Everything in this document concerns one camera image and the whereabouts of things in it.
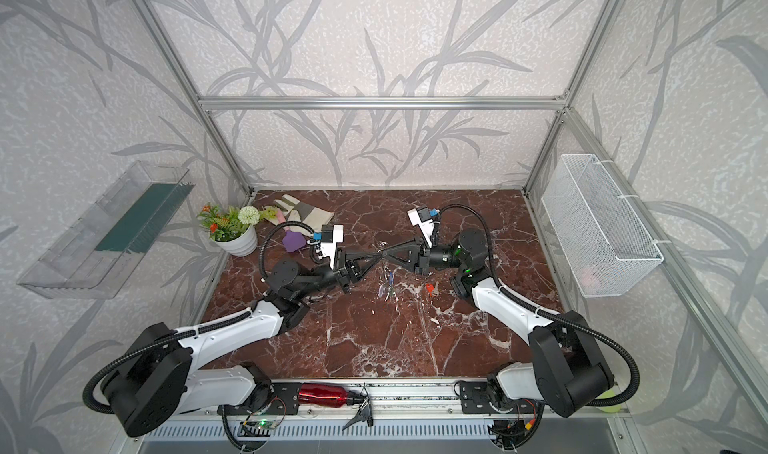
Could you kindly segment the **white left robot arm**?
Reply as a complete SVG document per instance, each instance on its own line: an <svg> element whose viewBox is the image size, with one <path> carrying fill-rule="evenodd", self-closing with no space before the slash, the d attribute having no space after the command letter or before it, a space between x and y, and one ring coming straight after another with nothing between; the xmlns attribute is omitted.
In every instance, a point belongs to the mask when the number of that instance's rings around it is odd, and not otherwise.
<svg viewBox="0 0 768 454"><path fill-rule="evenodd" d="M143 436L170 417L214 405L239 405L260 381L254 367L206 370L210 362L248 344L295 328L310 310L307 297L336 287L348 291L380 261L378 254L312 268L284 258L265 277L265 296L234 314L176 330L145 328L128 350L87 384L83 401L117 417L130 437Z"/></svg>

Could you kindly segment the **bunch of coloured keys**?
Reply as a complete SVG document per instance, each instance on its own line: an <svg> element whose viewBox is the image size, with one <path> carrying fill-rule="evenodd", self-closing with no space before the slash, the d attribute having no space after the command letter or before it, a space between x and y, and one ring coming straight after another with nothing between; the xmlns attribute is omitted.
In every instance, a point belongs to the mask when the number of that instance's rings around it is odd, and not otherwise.
<svg viewBox="0 0 768 454"><path fill-rule="evenodd" d="M393 271L386 271L383 275L383 280L379 286L378 297L384 301L388 301L395 296L395 273Z"/></svg>

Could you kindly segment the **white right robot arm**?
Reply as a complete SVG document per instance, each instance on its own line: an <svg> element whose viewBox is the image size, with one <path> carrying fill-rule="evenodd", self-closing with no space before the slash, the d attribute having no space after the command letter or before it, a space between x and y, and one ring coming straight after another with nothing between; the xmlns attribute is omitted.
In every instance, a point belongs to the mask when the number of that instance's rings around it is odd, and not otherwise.
<svg viewBox="0 0 768 454"><path fill-rule="evenodd" d="M382 258L417 274L454 268L455 295L526 341L530 362L513 363L488 376L487 396L495 408L506 411L514 401L529 400L568 417L613 387L613 374L581 315L532 304L496 281L487 264L490 254L483 231L465 230L447 245L404 242L385 248Z"/></svg>

